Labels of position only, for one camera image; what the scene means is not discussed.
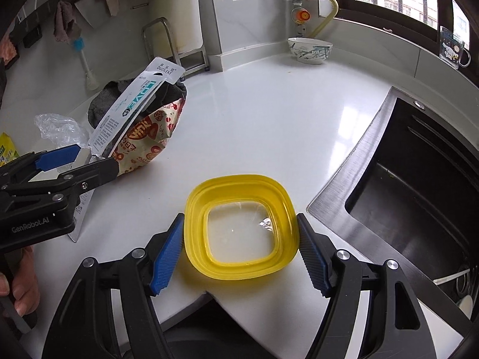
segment sink basin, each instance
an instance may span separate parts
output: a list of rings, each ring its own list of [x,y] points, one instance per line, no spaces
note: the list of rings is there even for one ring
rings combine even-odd
[[[393,88],[307,210],[374,263],[398,261],[418,298],[464,335],[472,324],[456,303],[469,294],[473,319],[479,311],[478,207],[478,151]]]

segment finger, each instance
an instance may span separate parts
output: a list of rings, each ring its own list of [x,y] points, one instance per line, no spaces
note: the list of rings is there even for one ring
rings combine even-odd
[[[40,302],[40,293],[38,288],[34,286],[28,290],[20,299],[15,301],[15,310],[23,317],[25,314],[32,313]]]
[[[10,293],[10,285],[7,277],[0,273],[0,297],[5,297]]]
[[[13,296],[15,299],[20,299],[36,284],[37,277],[35,275],[34,268],[33,248],[28,246],[23,249],[23,256],[22,260],[20,261],[20,266],[11,284]]]

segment plastic bag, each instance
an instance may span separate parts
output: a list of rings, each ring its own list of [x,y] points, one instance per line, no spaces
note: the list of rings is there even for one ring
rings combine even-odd
[[[74,119],[56,113],[44,113],[35,116],[34,119],[42,139],[50,139],[56,148],[72,144],[77,144],[81,148],[88,147],[90,136],[87,130]]]

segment white bowl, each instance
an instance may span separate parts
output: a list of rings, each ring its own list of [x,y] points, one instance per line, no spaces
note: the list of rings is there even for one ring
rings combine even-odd
[[[321,64],[331,54],[332,43],[310,38],[289,38],[289,50],[299,62]]]

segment blue gripper pad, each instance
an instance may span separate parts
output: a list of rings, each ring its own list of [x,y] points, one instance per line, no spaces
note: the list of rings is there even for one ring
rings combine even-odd
[[[168,230],[169,236],[155,259],[150,288],[154,294],[168,286],[183,248],[184,215],[178,215]]]
[[[35,161],[38,170],[48,171],[59,166],[67,165],[77,159],[81,148],[76,144],[58,148],[56,150],[44,153]]]
[[[299,226],[299,251],[303,258],[306,270],[310,275],[313,287],[319,291],[323,297],[332,295],[332,276],[331,253],[336,252],[336,248],[327,236],[314,232],[310,223],[304,214],[297,216]]]

